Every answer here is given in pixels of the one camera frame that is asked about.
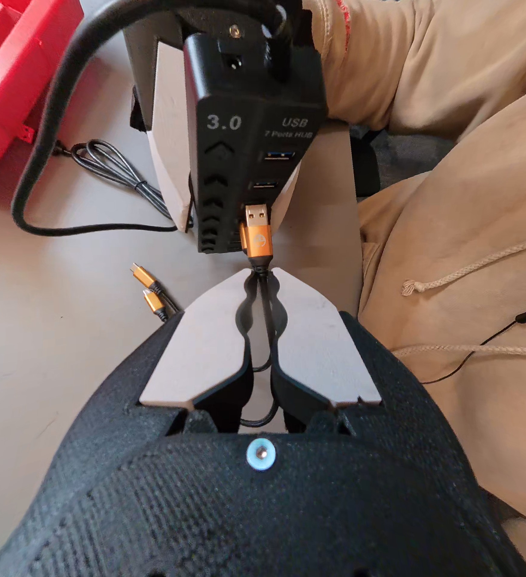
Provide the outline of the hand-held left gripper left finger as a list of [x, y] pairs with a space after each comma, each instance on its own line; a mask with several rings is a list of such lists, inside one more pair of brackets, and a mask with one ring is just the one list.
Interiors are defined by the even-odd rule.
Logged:
[[245, 301], [245, 268], [209, 289], [183, 313], [139, 397], [144, 406], [193, 410], [245, 363], [236, 315]]

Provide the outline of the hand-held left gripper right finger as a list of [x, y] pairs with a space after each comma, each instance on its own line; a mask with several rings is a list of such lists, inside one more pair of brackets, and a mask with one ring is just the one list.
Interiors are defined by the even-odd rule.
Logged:
[[381, 395], [337, 307], [285, 270], [269, 274], [274, 397], [285, 413], [378, 406]]

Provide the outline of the small red plastic bin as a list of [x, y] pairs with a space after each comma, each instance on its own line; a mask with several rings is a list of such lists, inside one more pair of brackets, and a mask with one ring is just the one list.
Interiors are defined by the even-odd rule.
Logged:
[[81, 23], [80, 1], [0, 1], [0, 160], [15, 139]]

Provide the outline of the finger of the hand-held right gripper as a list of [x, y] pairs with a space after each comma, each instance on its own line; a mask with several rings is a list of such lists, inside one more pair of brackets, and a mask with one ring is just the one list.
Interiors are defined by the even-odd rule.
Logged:
[[272, 230], [331, 230], [352, 214], [349, 127], [328, 121], [272, 206]]
[[183, 52], [157, 45], [152, 125], [148, 140], [159, 190], [179, 231], [186, 232], [192, 195]]

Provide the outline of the person's right forearm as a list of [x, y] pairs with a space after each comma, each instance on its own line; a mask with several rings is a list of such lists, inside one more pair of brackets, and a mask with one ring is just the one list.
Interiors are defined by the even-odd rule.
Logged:
[[461, 141], [526, 105], [526, 1], [303, 1], [329, 115]]

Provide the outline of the black multi-port usb hub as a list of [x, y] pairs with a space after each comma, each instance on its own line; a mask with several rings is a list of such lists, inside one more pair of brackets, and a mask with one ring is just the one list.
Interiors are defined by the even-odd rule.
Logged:
[[271, 208], [326, 118], [321, 58], [291, 52], [285, 82], [272, 77], [265, 44], [187, 37], [184, 48], [190, 181], [198, 250], [240, 250], [245, 206]]

